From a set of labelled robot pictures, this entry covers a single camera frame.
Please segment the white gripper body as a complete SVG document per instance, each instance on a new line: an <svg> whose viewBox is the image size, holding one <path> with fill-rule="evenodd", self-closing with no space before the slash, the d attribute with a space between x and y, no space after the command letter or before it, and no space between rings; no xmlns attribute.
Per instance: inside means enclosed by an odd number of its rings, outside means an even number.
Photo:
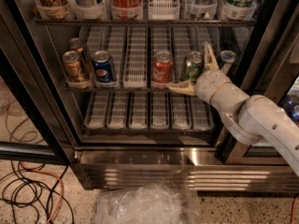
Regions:
<svg viewBox="0 0 299 224"><path fill-rule="evenodd" d="M195 95L210 105L227 105L232 81L222 71L205 71L195 84Z"/></svg>

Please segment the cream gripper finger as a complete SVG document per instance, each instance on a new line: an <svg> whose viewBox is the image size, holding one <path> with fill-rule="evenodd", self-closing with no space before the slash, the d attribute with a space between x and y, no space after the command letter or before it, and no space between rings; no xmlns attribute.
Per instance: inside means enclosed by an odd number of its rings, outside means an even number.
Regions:
<svg viewBox="0 0 299 224"><path fill-rule="evenodd" d="M213 48L210 43L204 44L204 70L205 71L219 71L219 65L215 57Z"/></svg>
<svg viewBox="0 0 299 224"><path fill-rule="evenodd" d="M190 95L190 96L195 95L194 85L190 81L184 81L179 83L168 83L166 87L172 92Z"/></svg>

